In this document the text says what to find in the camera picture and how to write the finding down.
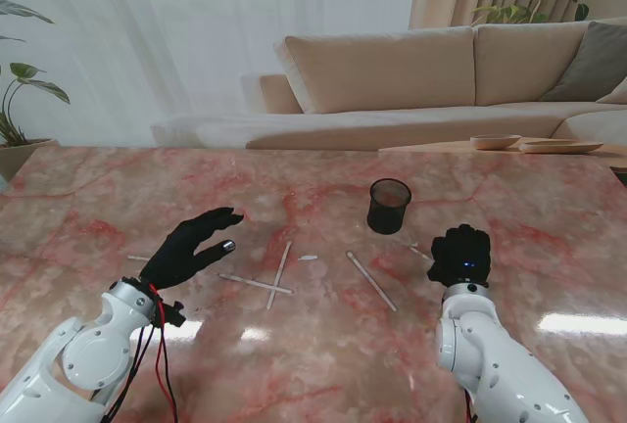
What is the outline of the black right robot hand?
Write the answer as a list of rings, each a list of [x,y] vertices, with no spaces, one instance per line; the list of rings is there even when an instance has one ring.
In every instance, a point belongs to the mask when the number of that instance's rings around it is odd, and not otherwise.
[[[428,279],[449,288],[461,283],[488,287],[491,271],[489,235],[461,224],[450,228],[444,236],[435,237],[431,245],[433,264]]]

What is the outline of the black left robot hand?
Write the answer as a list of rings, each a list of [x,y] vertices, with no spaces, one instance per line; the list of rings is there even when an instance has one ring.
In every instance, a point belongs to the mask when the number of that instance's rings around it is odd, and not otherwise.
[[[234,208],[218,208],[182,221],[150,257],[139,274],[140,281],[160,291],[191,279],[235,250],[231,240],[197,253],[199,246],[214,233],[239,224],[243,218]]]

